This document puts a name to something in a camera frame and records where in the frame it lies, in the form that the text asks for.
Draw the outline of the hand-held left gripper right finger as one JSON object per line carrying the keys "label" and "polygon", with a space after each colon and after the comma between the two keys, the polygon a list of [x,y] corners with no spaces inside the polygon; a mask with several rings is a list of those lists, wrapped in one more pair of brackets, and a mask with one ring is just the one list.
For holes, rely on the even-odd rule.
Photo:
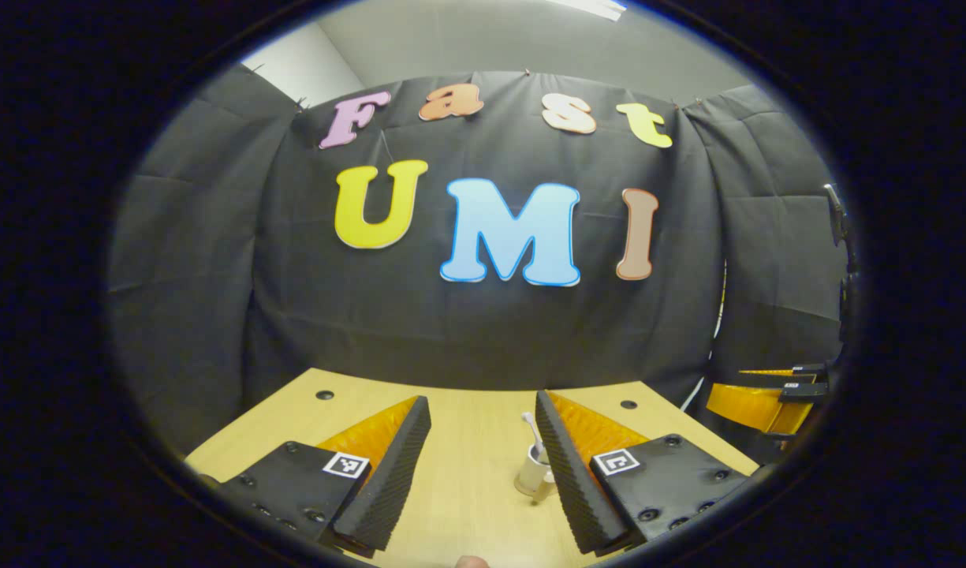
{"label": "hand-held left gripper right finger", "polygon": [[749,481],[683,435],[648,438],[548,390],[536,395],[535,420],[584,554],[663,540]]}

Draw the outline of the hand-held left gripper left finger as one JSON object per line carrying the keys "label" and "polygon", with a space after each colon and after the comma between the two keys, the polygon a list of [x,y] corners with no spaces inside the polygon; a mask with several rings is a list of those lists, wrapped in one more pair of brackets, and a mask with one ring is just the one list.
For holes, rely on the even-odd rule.
{"label": "hand-held left gripper left finger", "polygon": [[385,550],[431,428],[428,400],[410,397],[316,445],[287,441],[216,494],[237,513],[306,546]]}

